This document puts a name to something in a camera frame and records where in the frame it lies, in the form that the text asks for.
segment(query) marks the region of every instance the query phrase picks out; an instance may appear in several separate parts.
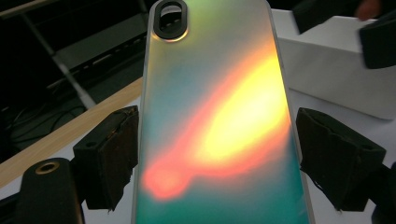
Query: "phone case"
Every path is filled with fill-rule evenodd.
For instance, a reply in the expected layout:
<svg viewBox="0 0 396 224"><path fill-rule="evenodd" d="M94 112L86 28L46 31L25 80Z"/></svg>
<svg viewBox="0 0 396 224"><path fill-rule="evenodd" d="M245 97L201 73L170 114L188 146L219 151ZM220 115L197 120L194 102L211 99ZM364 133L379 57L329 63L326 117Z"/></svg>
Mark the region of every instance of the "phone case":
<svg viewBox="0 0 396 224"><path fill-rule="evenodd" d="M151 8L133 223L313 223L274 30L262 0Z"/></svg>

